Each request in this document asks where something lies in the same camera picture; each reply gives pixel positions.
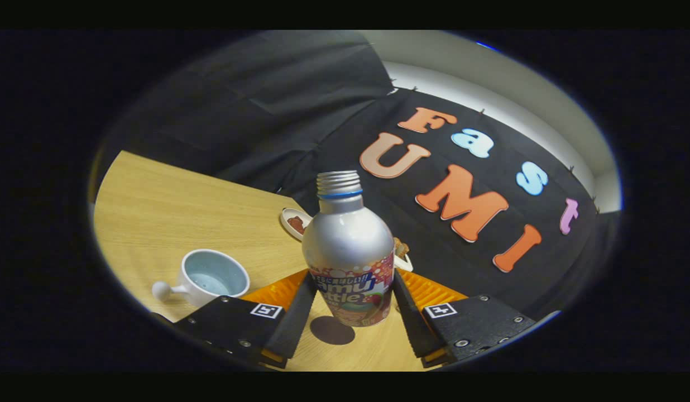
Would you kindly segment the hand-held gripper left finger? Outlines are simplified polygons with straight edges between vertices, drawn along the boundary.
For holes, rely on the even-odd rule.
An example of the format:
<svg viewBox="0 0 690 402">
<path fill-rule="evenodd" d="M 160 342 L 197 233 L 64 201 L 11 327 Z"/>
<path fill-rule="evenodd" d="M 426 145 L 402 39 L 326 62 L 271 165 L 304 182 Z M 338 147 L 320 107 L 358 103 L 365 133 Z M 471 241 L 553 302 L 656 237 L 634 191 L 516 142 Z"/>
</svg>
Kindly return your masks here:
<svg viewBox="0 0 690 402">
<path fill-rule="evenodd" d="M 238 363 L 283 369 L 294 357 L 316 294 L 305 269 L 242 298 L 218 296 L 174 327 Z"/>
</svg>

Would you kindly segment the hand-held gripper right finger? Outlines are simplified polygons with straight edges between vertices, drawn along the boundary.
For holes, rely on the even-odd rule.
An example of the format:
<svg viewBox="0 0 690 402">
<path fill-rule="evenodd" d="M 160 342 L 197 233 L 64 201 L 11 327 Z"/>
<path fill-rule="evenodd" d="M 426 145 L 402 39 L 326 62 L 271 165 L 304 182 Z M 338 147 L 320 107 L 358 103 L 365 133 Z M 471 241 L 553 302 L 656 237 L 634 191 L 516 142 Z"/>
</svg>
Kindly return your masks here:
<svg viewBox="0 0 690 402">
<path fill-rule="evenodd" d="M 473 361 L 539 325 L 493 296 L 465 296 L 402 269 L 395 271 L 392 289 L 424 368 Z"/>
</svg>

